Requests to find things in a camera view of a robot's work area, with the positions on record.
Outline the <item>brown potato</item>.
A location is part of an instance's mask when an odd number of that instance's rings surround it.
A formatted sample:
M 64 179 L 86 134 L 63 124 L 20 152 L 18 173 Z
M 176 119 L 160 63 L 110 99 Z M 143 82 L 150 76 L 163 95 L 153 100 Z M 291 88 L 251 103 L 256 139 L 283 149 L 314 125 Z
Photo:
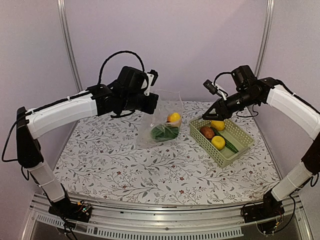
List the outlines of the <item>brown potato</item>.
M 215 136 L 215 132 L 208 126 L 201 127 L 199 131 L 208 140 L 211 140 Z

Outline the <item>yellow round lemon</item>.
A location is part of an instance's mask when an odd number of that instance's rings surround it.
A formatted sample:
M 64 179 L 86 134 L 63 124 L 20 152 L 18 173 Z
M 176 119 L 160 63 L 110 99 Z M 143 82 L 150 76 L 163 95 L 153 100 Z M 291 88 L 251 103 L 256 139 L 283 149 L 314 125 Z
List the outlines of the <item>yellow round lemon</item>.
M 211 144 L 221 151 L 225 147 L 226 141 L 222 136 L 216 135 L 211 139 Z

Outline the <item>orange yellow mango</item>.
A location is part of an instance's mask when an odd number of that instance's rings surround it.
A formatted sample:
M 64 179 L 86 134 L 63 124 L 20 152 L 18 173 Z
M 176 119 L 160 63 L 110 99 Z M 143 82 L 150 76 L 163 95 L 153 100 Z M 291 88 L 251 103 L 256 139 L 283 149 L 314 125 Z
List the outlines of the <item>orange yellow mango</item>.
M 175 123 L 181 119 L 181 115 L 178 112 L 174 112 L 167 117 L 168 123 Z

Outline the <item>clear zip top bag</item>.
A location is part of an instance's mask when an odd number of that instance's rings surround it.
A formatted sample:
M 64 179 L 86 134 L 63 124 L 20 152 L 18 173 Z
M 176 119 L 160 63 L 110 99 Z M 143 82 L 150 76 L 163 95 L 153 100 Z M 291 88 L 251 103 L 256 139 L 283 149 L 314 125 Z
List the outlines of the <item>clear zip top bag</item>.
M 142 117 L 140 129 L 138 130 L 138 136 L 136 139 L 137 146 L 143 149 L 168 145 L 178 138 L 177 136 L 172 140 L 156 142 L 151 138 L 151 130 L 154 127 L 158 125 L 167 125 L 179 127 L 179 133 L 181 130 L 184 108 L 180 92 L 160 89 L 156 90 L 155 93 L 159 96 L 159 99 L 154 114 L 145 114 Z M 179 113 L 181 119 L 177 122 L 167 122 L 168 115 L 171 115 L 172 113 Z

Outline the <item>green white bok choy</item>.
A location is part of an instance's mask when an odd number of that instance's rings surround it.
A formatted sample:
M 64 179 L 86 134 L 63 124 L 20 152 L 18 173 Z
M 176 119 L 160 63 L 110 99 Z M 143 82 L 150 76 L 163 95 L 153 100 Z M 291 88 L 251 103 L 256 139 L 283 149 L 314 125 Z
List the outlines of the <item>green white bok choy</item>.
M 150 136 L 155 142 L 165 142 L 177 138 L 179 132 L 179 127 L 159 124 L 151 130 Z

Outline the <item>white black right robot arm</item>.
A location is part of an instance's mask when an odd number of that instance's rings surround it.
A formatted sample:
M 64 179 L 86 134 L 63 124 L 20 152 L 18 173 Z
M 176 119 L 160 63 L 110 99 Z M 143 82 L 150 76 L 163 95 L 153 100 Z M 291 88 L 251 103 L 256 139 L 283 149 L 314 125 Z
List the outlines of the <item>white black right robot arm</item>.
M 258 213 L 269 218 L 278 210 L 278 203 L 299 189 L 320 172 L 320 114 L 290 91 L 285 84 L 271 77 L 253 78 L 249 85 L 241 82 L 237 93 L 220 98 L 203 114 L 204 120 L 223 121 L 233 113 L 251 105 L 267 104 L 290 118 L 312 141 L 300 162 L 264 197 Z

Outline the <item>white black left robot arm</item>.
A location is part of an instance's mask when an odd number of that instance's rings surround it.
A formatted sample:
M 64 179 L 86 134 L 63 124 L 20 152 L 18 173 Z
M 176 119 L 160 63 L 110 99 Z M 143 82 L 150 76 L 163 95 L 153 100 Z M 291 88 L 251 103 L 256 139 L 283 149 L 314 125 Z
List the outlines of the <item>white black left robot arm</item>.
M 63 186 L 41 154 L 38 138 L 69 123 L 113 113 L 111 118 L 123 118 L 140 111 L 153 114 L 159 96 L 151 93 L 158 73 L 144 72 L 124 66 L 119 76 L 109 85 L 97 84 L 76 95 L 57 100 L 42 107 L 17 111 L 16 149 L 17 160 L 27 169 L 48 196 L 55 209 L 63 216 L 74 213 Z

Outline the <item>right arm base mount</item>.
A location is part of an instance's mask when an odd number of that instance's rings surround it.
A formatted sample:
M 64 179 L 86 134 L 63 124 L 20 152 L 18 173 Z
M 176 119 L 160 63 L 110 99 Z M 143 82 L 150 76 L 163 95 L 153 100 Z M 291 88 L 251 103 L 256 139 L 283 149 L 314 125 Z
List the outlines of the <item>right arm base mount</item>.
M 245 223 L 256 223 L 258 231 L 263 235 L 273 235 L 284 220 L 282 203 L 273 205 L 272 201 L 263 203 L 246 203 L 240 210 Z

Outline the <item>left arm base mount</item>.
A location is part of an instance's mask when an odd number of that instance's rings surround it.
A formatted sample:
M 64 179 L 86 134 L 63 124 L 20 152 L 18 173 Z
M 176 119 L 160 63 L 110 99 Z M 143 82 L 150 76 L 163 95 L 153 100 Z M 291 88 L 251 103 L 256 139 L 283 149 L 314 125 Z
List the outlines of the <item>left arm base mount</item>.
M 51 202 L 48 212 L 60 218 L 88 223 L 92 214 L 92 205 L 81 200 L 73 203 L 65 197 L 57 202 Z

